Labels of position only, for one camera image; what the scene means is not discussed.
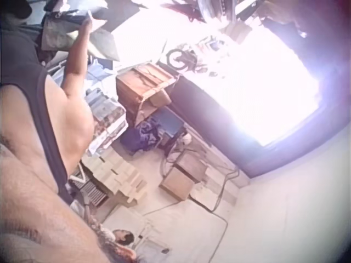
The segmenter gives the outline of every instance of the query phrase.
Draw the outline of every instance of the wooden box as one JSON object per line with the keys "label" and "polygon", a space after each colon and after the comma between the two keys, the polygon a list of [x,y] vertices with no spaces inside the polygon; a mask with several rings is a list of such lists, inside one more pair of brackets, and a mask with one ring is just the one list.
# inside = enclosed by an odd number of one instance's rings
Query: wooden box
{"label": "wooden box", "polygon": [[167,177],[161,182],[160,188],[165,190],[178,201],[185,201],[195,185],[189,177],[177,168],[172,168]]}
{"label": "wooden box", "polygon": [[195,183],[201,182],[205,177],[207,166],[204,165],[195,155],[185,151],[174,164],[186,176]]}
{"label": "wooden box", "polygon": [[118,101],[127,110],[129,124],[136,126],[153,114],[158,108],[150,98],[175,82],[171,74],[151,63],[117,76]]}

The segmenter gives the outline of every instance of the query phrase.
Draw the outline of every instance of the skin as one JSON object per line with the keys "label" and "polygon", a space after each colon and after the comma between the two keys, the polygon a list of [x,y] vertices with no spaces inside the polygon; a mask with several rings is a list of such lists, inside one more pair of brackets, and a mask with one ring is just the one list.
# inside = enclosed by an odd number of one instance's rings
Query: skin
{"label": "skin", "polygon": [[[63,88],[49,76],[45,82],[50,121],[67,174],[73,172],[93,137],[92,113],[81,98],[93,24],[92,19],[84,22],[70,50]],[[0,145],[0,221],[37,230],[41,236],[36,243],[2,233],[2,256],[10,262],[109,262],[95,233],[57,195],[24,95],[7,85],[1,88],[0,99],[0,133],[10,146],[4,141]]]}

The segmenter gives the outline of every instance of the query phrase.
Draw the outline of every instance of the small box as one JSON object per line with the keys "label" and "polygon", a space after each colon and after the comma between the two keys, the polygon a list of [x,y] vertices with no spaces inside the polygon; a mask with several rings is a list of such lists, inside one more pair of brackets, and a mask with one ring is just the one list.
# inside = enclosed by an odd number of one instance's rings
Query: small box
{"label": "small box", "polygon": [[161,182],[160,188],[165,190],[178,201],[185,201],[195,185],[189,177],[177,168],[172,168],[167,177]]}

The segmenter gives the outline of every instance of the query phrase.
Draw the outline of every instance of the black tank top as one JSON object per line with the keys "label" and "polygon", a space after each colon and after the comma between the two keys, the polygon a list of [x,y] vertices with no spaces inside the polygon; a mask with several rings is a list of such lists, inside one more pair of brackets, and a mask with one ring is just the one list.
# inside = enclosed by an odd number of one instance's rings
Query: black tank top
{"label": "black tank top", "polygon": [[59,196],[71,204],[67,172],[56,142],[45,99],[46,69],[39,63],[36,46],[26,34],[1,28],[1,86],[15,85],[26,96],[45,156],[58,185]]}

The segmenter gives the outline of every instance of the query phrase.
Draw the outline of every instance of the tattoo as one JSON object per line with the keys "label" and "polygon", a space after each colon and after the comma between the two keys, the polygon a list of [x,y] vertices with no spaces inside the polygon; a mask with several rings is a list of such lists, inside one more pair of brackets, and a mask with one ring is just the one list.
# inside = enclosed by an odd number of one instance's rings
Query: tattoo
{"label": "tattoo", "polygon": [[42,243],[41,234],[34,229],[28,228],[16,222],[4,222],[0,225],[1,234],[11,234],[29,239],[37,244]]}

